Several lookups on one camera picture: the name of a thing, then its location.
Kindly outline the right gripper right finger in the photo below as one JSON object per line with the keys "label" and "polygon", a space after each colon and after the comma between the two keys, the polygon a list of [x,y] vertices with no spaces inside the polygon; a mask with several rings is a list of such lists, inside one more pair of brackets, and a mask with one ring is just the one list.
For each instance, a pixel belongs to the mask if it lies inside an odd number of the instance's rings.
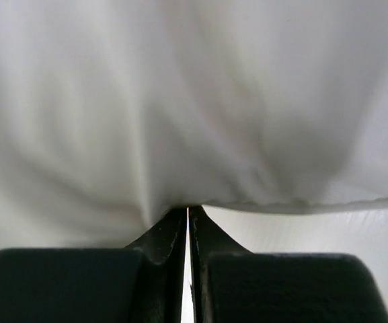
{"label": "right gripper right finger", "polygon": [[371,272],[336,253],[258,254],[188,211],[196,322],[388,322]]}

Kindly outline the white pillow yellow trim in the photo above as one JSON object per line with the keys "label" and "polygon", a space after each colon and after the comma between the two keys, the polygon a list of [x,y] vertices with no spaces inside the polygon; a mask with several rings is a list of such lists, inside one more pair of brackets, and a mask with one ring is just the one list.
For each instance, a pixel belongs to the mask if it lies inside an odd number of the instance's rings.
{"label": "white pillow yellow trim", "polygon": [[0,248],[380,202],[388,1],[0,1]]}

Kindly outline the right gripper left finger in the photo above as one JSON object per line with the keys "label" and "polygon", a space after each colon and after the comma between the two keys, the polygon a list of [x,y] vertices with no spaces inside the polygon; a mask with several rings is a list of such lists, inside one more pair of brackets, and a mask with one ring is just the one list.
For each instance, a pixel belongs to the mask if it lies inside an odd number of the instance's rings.
{"label": "right gripper left finger", "polygon": [[123,248],[0,250],[0,322],[179,322],[187,211]]}

